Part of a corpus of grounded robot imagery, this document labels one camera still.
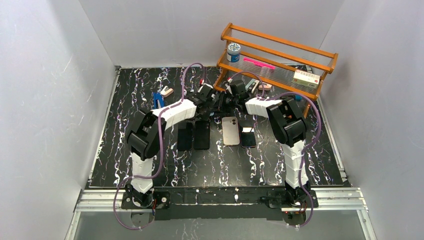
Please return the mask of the beige pink phone case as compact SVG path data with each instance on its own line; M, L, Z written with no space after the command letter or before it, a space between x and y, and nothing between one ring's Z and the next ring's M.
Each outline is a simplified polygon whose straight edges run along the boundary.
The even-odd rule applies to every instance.
M226 146L237 146L240 144L238 120L234 116L222 118L223 144Z

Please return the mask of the black smartphone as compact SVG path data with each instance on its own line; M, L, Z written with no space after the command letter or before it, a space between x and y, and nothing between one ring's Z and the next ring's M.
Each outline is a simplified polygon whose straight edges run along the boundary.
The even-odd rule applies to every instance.
M193 123L180 122L177 132L177 150L190 151L193 144Z

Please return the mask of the phone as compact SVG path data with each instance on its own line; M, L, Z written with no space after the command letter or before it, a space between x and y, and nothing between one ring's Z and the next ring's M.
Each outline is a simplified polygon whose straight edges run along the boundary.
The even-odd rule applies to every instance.
M210 148L210 122L198 120L194 124L193 148L208 150Z

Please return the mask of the purple edged smartphone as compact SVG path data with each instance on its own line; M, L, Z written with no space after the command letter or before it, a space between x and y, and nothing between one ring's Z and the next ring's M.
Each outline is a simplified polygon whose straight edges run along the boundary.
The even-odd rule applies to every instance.
M253 127L240 126L239 136L240 136L240 145L242 148L255 148L257 146Z

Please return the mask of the black arm mounting base bar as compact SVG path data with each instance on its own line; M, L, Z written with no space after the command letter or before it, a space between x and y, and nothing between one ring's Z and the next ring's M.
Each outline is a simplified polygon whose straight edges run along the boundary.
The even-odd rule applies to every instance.
M161 187L165 206L155 213L158 221L181 219L281 220L284 213L301 211L283 186Z

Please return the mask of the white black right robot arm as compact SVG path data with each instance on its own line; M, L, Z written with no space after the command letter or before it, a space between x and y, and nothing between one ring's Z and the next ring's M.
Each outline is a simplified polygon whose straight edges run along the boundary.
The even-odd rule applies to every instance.
M304 153L316 140L306 144L308 126L296 103L296 97L305 99L317 111L313 101L292 91L273 97L252 97L241 80L229 79L226 90L222 98L225 107L237 108L246 115L261 116L269 120L274 137L282 147L286 165L285 202L303 204L306 200L311 201L311 184L306 174Z

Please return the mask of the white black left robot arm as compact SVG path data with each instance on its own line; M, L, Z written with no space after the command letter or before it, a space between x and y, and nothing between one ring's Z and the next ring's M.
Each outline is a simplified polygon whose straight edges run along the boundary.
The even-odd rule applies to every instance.
M132 159L132 176L123 182L126 201L141 208L153 204L153 179L163 167L166 130L186 120L207 120L220 109L222 100L223 95L207 84L168 106L135 114L125 136Z

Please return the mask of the light blue small stapler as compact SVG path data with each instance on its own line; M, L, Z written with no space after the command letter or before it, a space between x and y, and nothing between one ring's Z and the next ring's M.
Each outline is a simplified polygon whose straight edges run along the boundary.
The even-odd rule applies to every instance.
M253 94L259 83L259 80L252 78L246 85L246 91Z

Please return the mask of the small pink white stapler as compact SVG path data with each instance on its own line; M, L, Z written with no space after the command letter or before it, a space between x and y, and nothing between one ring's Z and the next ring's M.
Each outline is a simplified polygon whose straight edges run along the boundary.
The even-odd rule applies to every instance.
M160 91L160 94L163 98L167 98L169 95L171 95L174 92L174 89L169 86L164 86L163 89Z

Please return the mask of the pink pen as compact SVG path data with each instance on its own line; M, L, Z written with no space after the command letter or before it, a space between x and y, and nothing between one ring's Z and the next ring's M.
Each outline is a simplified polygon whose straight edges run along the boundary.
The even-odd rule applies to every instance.
M270 65L270 64L267 64L267 63L264 63L264 62L255 60L253 58L244 57L243 58L243 61L244 62L251 63L251 64L254 64L255 66L260 67L260 68L268 68L270 70L275 70L276 69L276 67L273 66L273 65Z

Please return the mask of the orange wooden shelf rack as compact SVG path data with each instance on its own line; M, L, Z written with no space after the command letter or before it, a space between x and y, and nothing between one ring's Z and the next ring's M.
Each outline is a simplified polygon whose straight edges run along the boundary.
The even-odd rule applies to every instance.
M260 31L228 23L220 35L227 47L230 43L241 46L238 62L227 60L227 51L221 54L217 67L221 69L218 79L213 84L214 88L223 92L223 81L231 72L240 72L242 75L257 78L283 90L297 92L313 101L319 98L321 88L327 75L336 68L338 53L331 53L305 44L293 42L281 37L273 36ZM275 70L258 67L245 62L244 58L251 58L275 66ZM292 82L296 65L304 65L308 69L319 70L320 82L317 88Z

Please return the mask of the white blue labelled jar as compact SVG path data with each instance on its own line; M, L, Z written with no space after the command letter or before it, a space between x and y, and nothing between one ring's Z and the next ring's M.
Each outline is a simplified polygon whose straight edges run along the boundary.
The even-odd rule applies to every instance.
M230 63L236 63L240 60L241 45L235 42L226 47L226 58Z

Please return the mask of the black blue marker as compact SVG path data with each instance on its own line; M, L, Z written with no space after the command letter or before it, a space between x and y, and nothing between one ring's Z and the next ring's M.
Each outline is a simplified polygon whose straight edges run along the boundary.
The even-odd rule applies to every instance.
M297 94L293 94L291 97L297 102L300 102L303 99L300 95Z

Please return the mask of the white red cardboard box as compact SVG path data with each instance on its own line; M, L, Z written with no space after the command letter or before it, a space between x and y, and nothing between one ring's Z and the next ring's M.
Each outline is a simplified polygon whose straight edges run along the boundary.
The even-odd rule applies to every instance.
M294 72L292 82L308 88L316 89L320 83L320 76L297 69Z

